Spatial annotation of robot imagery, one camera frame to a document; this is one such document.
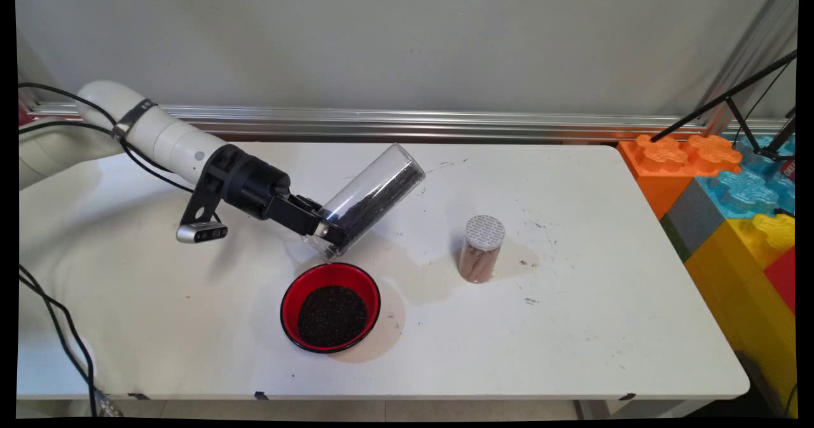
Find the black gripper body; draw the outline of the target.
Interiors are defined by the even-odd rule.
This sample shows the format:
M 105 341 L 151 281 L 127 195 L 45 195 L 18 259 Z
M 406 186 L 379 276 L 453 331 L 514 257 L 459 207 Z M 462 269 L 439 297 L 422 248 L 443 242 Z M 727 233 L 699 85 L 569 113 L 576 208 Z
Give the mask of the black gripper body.
M 271 220 L 299 235 L 308 236 L 320 217 L 298 214 L 291 205 L 288 174 L 252 155 L 238 162 L 238 208 L 258 220 Z

